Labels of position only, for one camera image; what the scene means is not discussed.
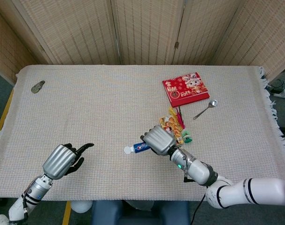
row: toothpaste tube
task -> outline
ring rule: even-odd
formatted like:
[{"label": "toothpaste tube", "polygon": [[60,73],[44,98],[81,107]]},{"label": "toothpaste tube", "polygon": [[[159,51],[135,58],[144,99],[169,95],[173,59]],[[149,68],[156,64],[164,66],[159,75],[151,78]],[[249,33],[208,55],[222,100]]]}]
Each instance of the toothpaste tube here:
[{"label": "toothpaste tube", "polygon": [[126,146],[124,148],[124,152],[125,152],[125,154],[138,153],[138,152],[142,152],[142,151],[148,150],[150,148],[151,147],[148,146],[147,143],[142,142],[142,143],[134,144],[131,147]]}]

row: red notebook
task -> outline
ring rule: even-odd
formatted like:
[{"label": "red notebook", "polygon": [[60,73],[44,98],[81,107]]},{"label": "red notebook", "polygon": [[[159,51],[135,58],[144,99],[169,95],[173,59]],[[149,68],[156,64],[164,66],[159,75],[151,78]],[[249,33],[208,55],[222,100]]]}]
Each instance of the red notebook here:
[{"label": "red notebook", "polygon": [[164,80],[162,83],[172,107],[210,97],[204,82],[197,72]]}]

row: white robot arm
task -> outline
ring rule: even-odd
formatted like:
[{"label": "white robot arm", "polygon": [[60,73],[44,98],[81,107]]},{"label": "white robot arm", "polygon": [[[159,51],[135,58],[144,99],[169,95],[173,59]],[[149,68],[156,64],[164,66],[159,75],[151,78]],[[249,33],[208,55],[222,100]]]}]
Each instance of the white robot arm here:
[{"label": "white robot arm", "polygon": [[35,178],[9,210],[9,220],[0,215],[0,225],[24,224],[28,215],[52,187],[53,180],[75,172],[82,165],[82,153],[94,144],[88,143],[76,150],[70,143],[57,146],[43,164],[44,174]]},{"label": "white robot arm", "polygon": [[210,165],[197,160],[183,148],[161,126],[155,126],[141,139],[161,156],[170,156],[184,171],[184,182],[195,181],[206,186],[206,200],[218,209],[236,204],[285,205],[285,181],[278,178],[245,179],[236,184],[218,175]]}]

